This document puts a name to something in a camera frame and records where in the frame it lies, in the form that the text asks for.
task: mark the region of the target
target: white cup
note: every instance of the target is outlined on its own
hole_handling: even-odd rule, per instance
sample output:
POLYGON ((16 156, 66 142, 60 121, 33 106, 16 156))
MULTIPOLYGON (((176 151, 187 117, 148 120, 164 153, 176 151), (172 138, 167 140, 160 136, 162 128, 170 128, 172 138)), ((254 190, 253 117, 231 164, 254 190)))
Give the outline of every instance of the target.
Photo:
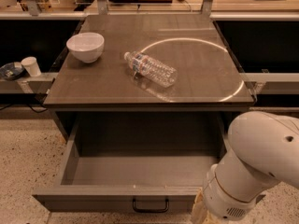
POLYGON ((30 77, 38 77, 41 74, 36 57, 30 56, 24 58, 21 60, 21 65, 24 66, 30 77))

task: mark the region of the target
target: gray table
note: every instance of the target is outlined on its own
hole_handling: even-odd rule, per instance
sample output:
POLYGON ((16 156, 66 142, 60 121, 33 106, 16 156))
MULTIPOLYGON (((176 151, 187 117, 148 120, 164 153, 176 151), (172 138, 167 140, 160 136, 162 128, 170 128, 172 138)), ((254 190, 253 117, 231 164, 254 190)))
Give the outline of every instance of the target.
POLYGON ((56 187, 34 196, 51 211, 190 211, 221 155, 219 113, 254 103, 213 23, 99 15, 81 32, 103 35, 104 53, 89 64, 69 54, 50 90, 45 106, 68 144, 56 187), (177 83, 134 77, 123 59, 133 50, 175 67, 177 83))

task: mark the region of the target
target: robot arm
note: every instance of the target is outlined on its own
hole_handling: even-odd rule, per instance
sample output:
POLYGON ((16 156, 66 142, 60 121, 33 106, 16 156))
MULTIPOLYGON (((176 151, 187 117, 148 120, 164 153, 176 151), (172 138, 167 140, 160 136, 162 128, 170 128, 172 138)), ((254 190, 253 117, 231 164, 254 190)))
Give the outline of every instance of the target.
POLYGON ((299 189, 299 119, 248 112, 232 122, 228 140, 231 148, 204 181, 212 214, 239 220, 280 181, 299 189))

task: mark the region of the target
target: terrazzo floor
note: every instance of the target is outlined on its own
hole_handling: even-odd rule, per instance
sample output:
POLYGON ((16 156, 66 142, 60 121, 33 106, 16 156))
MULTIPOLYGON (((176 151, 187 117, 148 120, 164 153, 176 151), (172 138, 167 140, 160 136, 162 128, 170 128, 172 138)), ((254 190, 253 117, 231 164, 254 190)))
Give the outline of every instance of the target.
MULTIPOLYGON (((48 112, 23 107, 0 111, 0 224, 191 223, 189 213, 50 213, 31 193, 53 185, 64 148, 48 112)), ((245 219, 230 223, 298 224, 299 190, 281 183, 245 219)))

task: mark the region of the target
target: open drawer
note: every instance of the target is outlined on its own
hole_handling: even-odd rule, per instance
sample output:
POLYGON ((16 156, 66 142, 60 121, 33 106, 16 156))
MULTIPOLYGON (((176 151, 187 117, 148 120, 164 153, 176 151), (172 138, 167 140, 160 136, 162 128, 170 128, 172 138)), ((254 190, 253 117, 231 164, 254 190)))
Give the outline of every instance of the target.
POLYGON ((218 112, 81 112, 57 185, 33 195, 50 211, 191 211, 222 148, 218 112))

